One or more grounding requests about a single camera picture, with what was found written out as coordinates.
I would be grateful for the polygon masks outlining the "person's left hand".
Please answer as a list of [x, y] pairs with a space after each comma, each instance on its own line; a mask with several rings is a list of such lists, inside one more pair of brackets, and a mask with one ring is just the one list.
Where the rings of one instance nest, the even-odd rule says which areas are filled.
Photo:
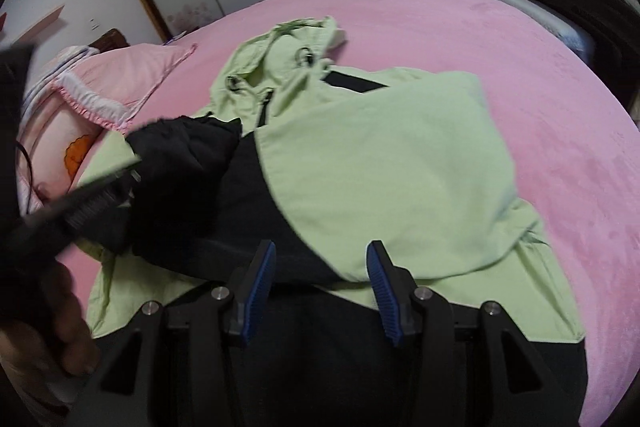
[[53, 262], [38, 291], [44, 298], [44, 321], [38, 329], [15, 324], [1, 329], [1, 365], [23, 398], [60, 407], [51, 386], [96, 369], [101, 352], [92, 339], [74, 294], [73, 277], [65, 265]]

